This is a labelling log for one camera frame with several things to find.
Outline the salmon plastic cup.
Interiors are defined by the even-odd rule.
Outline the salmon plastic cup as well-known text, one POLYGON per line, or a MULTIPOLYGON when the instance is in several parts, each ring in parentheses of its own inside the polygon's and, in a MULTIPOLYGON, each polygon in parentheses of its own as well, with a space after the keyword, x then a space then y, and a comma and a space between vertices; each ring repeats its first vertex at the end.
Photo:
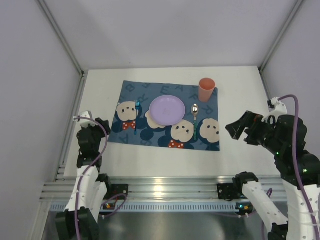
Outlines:
POLYGON ((216 87, 216 83, 213 79, 211 78, 201 79, 198 85, 198 99, 201 102, 208 102, 213 94, 215 87, 216 87))

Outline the purple plastic plate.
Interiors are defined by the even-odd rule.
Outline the purple plastic plate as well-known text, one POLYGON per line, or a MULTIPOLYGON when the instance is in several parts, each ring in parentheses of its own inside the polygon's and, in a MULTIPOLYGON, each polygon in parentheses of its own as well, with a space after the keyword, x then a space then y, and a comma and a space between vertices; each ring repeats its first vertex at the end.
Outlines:
POLYGON ((150 117, 159 125, 173 126, 185 116, 186 107, 181 99, 173 95, 155 98, 149 106, 150 117))

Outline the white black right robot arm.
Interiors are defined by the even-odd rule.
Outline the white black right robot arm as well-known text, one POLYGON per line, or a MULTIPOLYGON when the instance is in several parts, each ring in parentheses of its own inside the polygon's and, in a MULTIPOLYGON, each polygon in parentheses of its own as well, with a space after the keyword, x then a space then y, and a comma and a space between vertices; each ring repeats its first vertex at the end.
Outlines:
POLYGON ((308 132, 299 118, 295 95, 268 100, 269 114, 251 111, 225 129, 232 139, 245 133, 248 145, 262 146, 275 160, 286 193, 284 216, 252 172, 233 179, 234 187, 245 196, 263 221, 269 240, 318 240, 320 238, 320 160, 305 149, 308 132))

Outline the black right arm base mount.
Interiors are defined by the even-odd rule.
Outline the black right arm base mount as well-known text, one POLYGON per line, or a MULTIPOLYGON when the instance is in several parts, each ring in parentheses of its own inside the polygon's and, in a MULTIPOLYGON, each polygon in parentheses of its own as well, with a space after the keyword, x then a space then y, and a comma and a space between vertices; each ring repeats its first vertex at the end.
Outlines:
POLYGON ((232 178, 232 183, 218 183, 217 194, 219 200, 231 202, 233 200, 246 199, 243 195, 243 185, 248 182, 259 182, 252 172, 241 172, 232 178))

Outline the metal spoon green handle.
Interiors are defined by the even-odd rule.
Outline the metal spoon green handle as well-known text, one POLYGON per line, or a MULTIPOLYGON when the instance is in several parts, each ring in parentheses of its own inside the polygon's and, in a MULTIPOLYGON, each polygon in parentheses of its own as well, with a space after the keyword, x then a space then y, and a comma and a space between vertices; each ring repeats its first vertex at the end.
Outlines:
POLYGON ((191 107, 191 114, 193 116, 193 139, 197 140, 197 115, 199 113, 199 106, 197 104, 193 104, 191 107))

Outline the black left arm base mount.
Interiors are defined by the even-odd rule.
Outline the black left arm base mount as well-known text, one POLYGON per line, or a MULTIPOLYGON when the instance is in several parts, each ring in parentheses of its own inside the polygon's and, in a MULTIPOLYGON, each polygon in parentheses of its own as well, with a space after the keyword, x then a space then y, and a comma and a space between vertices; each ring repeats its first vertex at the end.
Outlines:
POLYGON ((128 196, 129 193, 129 185, 128 184, 112 184, 107 187, 107 193, 103 197, 103 200, 109 200, 110 198, 123 194, 128 196))

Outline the blue plastic fork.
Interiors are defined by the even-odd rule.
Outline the blue plastic fork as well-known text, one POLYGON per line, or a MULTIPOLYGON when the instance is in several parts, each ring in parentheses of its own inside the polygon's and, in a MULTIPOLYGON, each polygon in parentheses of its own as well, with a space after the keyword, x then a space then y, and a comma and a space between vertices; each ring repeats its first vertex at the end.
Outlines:
POLYGON ((136 100, 135 101, 135 129, 134 129, 134 134, 136 135, 137 134, 137 129, 138 129, 138 115, 139 115, 139 110, 140 110, 140 106, 141 106, 141 103, 139 100, 136 100))

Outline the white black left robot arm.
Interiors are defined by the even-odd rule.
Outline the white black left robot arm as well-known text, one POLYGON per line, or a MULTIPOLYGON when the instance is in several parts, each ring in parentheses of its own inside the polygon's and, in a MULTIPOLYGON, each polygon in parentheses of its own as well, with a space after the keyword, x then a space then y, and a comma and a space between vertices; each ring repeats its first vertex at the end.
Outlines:
POLYGON ((79 151, 76 163, 77 176, 70 199, 62 212, 55 217, 58 237, 61 240, 97 240, 100 236, 98 218, 103 199, 111 188, 107 174, 101 174, 102 139, 111 132, 109 122, 93 118, 90 111, 73 117, 80 124, 77 133, 79 151))

